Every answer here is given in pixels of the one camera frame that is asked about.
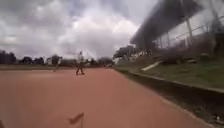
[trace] white shirt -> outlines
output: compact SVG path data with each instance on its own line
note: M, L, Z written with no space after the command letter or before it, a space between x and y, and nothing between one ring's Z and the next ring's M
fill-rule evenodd
M77 62L78 62L78 63L82 63L83 60L84 60L83 56L82 56L81 54L79 54L79 55L78 55L78 60L77 60Z
M62 61L62 59L60 58L60 59L58 60L58 64L61 64L61 61Z

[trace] running track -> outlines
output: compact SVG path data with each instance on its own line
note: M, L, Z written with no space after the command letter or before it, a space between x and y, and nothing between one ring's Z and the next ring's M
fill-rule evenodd
M111 69L0 72L5 128L210 128L155 92Z

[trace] cloud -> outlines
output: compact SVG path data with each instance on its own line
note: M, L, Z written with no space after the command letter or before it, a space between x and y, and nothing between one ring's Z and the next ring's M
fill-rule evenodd
M24 55L112 56L157 0L0 0L0 49Z

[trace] green grass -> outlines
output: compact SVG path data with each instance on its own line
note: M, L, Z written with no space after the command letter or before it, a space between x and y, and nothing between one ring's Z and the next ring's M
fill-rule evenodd
M200 64L160 65L144 74L195 86L224 89L224 60Z
M118 65L118 66L115 66L115 68L121 69L121 70L128 70L131 72L138 72L140 71L140 69L150 64L153 64L153 61L151 60L151 58L141 57L136 62L130 62L129 64L125 64L125 65Z

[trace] person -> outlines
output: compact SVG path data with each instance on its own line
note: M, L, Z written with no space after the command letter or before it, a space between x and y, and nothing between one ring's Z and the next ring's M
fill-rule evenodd
M78 67L77 67L76 75L79 75L79 70L81 71L82 75L85 75L83 72L83 65L84 65L83 61L84 61L84 58L83 58L82 52L80 52L78 54L78 59L77 59Z
M59 58L58 58L58 62L57 62L57 64L56 64L56 67L55 67L55 69L54 69L54 72L56 72L56 71L58 70L59 65L61 64L61 61L62 61L62 57L59 57Z

